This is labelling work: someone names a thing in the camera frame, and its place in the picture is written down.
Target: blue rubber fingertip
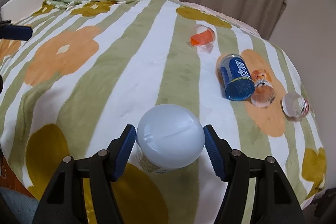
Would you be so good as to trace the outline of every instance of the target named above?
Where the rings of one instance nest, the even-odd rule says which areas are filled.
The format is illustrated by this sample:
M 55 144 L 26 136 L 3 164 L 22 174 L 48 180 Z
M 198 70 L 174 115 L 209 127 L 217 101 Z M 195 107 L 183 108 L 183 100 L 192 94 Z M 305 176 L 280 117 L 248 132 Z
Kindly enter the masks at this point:
M 114 177 L 116 180 L 120 178 L 124 173 L 134 142 L 135 142 L 135 127 L 132 126 L 115 160 Z
M 220 177 L 221 180 L 225 180 L 226 174 L 224 172 L 224 160 L 216 146 L 215 141 L 211 137 L 209 130 L 204 127 L 205 136 L 205 148 L 208 152 L 212 167 L 215 171 L 216 176 Z

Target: blue bottle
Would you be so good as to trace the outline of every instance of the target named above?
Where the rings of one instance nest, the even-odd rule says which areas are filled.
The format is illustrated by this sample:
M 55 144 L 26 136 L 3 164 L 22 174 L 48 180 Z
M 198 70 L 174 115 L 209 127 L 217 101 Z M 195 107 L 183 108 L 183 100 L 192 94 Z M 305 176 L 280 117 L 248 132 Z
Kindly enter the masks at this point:
M 241 56 L 237 54 L 225 56 L 220 62 L 219 72 L 223 77 L 227 99 L 243 101 L 254 93 L 255 84 Z

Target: bed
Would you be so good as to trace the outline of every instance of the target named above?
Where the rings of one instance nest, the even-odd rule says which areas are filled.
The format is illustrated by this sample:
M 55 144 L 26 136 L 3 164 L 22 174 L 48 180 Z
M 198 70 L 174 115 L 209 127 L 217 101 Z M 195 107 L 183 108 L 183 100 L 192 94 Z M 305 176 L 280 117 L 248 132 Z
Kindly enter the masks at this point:
M 301 78 L 284 51 L 261 38 L 270 36 L 283 0 L 264 2 L 277 10 L 268 21 L 258 13 L 246 18 L 259 22 L 259 32 L 193 0 L 181 1 L 45 0 L 17 22 L 32 27 L 29 41 L 1 42 L 1 149 L 37 199 L 64 156 L 92 156 L 162 103 L 188 108 L 250 157 L 273 155 L 302 207 L 324 187 L 326 154 L 314 111 L 293 122 L 281 109 L 287 92 L 307 98 Z M 196 24 L 215 32 L 209 54 L 188 45 Z M 270 73 L 277 94 L 270 107 L 223 98 L 216 67 L 229 53 L 240 54 L 250 71 Z M 131 154 L 124 176 L 112 184 L 126 223 L 213 223 L 226 185 L 206 150 L 192 165 L 165 175 L 138 167 Z M 249 223 L 253 193 L 251 181 L 243 223 Z

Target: wooden floor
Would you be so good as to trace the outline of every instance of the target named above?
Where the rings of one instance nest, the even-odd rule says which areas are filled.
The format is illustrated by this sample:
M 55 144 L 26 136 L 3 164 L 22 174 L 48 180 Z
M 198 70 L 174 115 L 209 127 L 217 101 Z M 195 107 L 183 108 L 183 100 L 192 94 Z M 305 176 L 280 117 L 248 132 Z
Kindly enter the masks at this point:
M 0 187 L 9 188 L 27 196 L 33 197 L 31 193 L 29 193 L 28 190 L 16 178 L 13 171 L 9 168 L 5 158 L 3 159 Z

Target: clear plastic bottle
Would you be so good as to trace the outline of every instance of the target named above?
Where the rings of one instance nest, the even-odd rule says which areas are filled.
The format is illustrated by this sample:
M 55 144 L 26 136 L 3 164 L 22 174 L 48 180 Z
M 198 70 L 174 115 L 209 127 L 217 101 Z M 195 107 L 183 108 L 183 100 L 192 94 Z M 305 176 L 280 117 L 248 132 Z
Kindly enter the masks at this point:
M 197 160 L 204 140 L 202 125 L 191 111 L 173 104 L 158 105 L 139 122 L 136 158 L 145 171 L 165 173 Z
M 308 114 L 309 103 L 296 92 L 290 92 L 283 97 L 282 108 L 288 117 L 300 119 Z

